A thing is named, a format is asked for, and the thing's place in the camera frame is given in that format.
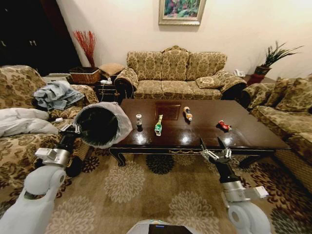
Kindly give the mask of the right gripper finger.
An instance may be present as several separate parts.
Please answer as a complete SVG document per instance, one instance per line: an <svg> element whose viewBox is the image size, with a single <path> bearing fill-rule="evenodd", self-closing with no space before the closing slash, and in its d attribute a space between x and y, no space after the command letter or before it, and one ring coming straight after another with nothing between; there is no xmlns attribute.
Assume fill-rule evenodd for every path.
<svg viewBox="0 0 312 234"><path fill-rule="evenodd" d="M200 146L202 148L202 151L201 151L201 155L207 160L207 161L216 161L217 160L217 155L208 150L204 140L202 139L202 137L199 138L199 141L200 141Z"/></svg>
<svg viewBox="0 0 312 234"><path fill-rule="evenodd" d="M220 156L222 158L226 158L226 159L231 159L232 158L232 151L230 148L228 148L225 143L219 138L217 137L218 143L222 149Z"/></svg>

